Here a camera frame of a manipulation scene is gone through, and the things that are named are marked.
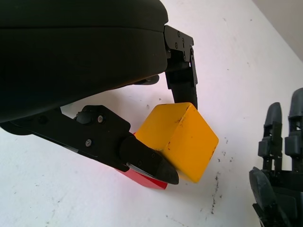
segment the yellow wooden block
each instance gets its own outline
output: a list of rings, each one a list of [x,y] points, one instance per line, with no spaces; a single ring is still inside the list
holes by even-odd
[[[146,146],[160,151],[180,177],[195,183],[219,142],[191,103],[156,106],[135,136]]]

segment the robotic hand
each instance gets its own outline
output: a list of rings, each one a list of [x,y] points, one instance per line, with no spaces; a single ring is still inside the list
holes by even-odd
[[[104,106],[60,107],[165,72],[176,103],[197,108],[193,38],[165,25],[159,0],[0,3],[0,127],[34,134],[120,171],[178,184],[166,158]]]
[[[257,202],[253,208],[263,227],[303,226],[303,88],[293,94],[288,120],[285,154],[292,158],[292,170],[282,170],[282,111],[280,103],[273,103],[267,112],[263,140],[259,142],[258,156],[263,157],[263,169],[254,167],[250,171],[250,185]]]

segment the white table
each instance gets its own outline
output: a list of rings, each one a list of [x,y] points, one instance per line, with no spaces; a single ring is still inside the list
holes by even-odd
[[[303,64],[250,0],[163,3],[169,25],[194,38],[199,111],[220,139],[200,183],[144,188],[48,141],[0,130],[0,226],[259,226],[249,170],[262,167],[258,142],[271,103],[281,103],[288,134]],[[85,105],[105,105],[134,132],[155,105],[172,102],[161,74],[157,85],[105,92],[62,109],[72,117]],[[290,169],[289,157],[283,167]]]

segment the red block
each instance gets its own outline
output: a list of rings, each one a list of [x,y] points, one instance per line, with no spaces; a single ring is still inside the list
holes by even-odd
[[[167,187],[167,183],[158,181],[158,180],[150,178],[148,176],[144,176],[132,169],[129,169],[127,172],[122,172],[122,171],[119,171],[119,172],[144,187],[161,189],[161,190],[164,190]]]

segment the screw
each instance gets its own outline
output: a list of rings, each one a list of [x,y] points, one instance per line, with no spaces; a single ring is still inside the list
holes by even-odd
[[[100,115],[100,116],[98,117],[98,122],[99,122],[99,123],[102,123],[103,120],[104,120],[104,117],[103,117],[102,115]]]
[[[85,142],[85,146],[87,146],[87,147],[90,147],[91,146],[91,140],[90,139],[88,139],[86,142]]]

